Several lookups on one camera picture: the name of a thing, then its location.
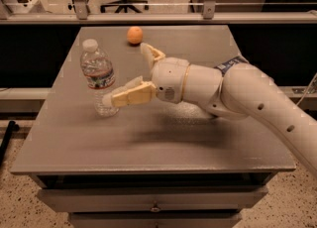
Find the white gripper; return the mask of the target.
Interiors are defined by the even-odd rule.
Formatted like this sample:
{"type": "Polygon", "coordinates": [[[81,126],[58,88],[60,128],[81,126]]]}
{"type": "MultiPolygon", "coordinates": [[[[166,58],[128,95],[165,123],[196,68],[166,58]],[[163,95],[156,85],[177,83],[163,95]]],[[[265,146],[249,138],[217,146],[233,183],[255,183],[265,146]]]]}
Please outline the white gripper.
{"type": "Polygon", "coordinates": [[[138,76],[102,98],[106,107],[124,107],[150,102],[157,98],[164,102],[181,101],[184,77],[190,66],[186,59],[167,57],[147,43],[140,44],[141,54],[152,69],[152,81],[143,81],[138,76]]]}

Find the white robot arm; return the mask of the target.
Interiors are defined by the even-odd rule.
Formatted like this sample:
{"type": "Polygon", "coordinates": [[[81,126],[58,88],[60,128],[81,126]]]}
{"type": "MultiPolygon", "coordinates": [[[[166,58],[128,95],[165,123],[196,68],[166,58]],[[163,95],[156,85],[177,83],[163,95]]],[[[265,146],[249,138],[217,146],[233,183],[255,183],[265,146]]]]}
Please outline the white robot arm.
{"type": "Polygon", "coordinates": [[[216,67],[196,65],[186,59],[166,57],[142,43],[151,79],[140,76],[106,94],[107,107],[164,102],[194,104],[228,119],[253,117],[268,127],[313,174],[317,175],[317,121],[293,103],[273,80],[237,56],[216,67]]]}

